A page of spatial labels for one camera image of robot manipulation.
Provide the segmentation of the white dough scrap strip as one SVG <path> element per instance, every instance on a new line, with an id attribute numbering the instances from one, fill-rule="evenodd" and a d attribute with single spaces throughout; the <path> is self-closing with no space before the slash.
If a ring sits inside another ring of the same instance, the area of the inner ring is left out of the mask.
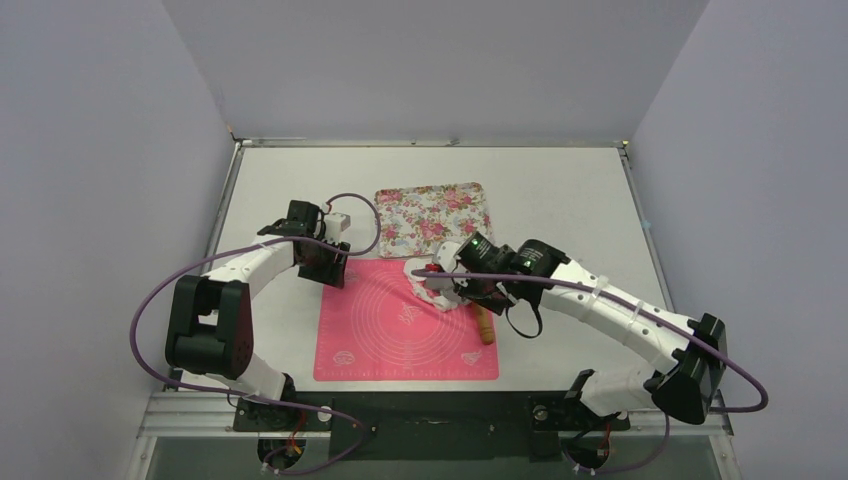
<path id="1" fill-rule="evenodd" d="M 411 287 L 413 294 L 417 298 L 433 306 L 442 313 L 456 310 L 461 306 L 460 303 L 451 300 L 436 291 L 427 289 L 423 281 L 413 279 L 411 280 Z"/>

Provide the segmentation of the white dough lump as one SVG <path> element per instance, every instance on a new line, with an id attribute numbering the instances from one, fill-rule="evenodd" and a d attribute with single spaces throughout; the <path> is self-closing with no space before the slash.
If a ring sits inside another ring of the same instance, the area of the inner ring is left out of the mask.
<path id="1" fill-rule="evenodd" d="M 404 274 L 413 281 L 421 281 L 422 277 L 414 275 L 413 272 L 417 270 L 424 270 L 428 263 L 429 261 L 423 258 L 408 259 L 403 266 Z"/>

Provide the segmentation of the wooden rolling pin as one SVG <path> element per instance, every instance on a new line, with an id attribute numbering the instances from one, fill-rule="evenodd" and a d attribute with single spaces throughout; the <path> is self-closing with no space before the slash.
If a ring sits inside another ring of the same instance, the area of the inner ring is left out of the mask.
<path id="1" fill-rule="evenodd" d="M 491 313 L 479 305 L 473 305 L 472 311 L 481 343 L 484 346 L 494 344 L 496 341 L 496 334 Z"/>

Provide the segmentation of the pink silicone baking mat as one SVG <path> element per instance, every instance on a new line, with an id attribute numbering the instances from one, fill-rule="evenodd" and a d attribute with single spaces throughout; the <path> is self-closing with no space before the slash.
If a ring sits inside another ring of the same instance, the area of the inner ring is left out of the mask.
<path id="1" fill-rule="evenodd" d="M 352 259 L 322 293 L 313 377 L 340 381 L 489 381 L 500 374 L 472 308 L 442 313 L 417 298 L 403 261 Z"/>

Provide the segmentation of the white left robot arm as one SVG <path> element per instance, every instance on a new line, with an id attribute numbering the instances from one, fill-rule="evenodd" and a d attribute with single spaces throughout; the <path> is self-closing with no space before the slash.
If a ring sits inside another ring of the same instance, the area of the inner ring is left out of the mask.
<path id="1" fill-rule="evenodd" d="M 263 398 L 260 418 L 275 430 L 291 427 L 299 406 L 286 395 L 293 381 L 255 353 L 252 301 L 291 268 L 301 278 L 342 288 L 350 250 L 342 235 L 350 224 L 347 214 L 293 200 L 286 217 L 258 231 L 251 251 L 202 276 L 182 276 L 172 299 L 168 364 Z"/>

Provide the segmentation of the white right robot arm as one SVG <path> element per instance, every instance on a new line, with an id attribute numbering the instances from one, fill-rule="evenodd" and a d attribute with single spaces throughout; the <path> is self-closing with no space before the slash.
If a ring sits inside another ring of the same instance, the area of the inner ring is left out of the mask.
<path id="1" fill-rule="evenodd" d="M 588 427 L 603 417 L 646 408 L 687 424 L 705 422 L 726 370 L 724 361 L 703 348 L 726 351 L 720 319 L 705 314 L 695 320 L 646 303 L 537 239 L 512 250 L 476 232 L 461 243 L 442 243 L 433 261 L 452 274 L 452 292 L 463 300 L 497 315 L 520 301 L 535 314 L 559 312 L 642 358 L 618 370 L 581 371 L 563 402 L 572 424 Z"/>

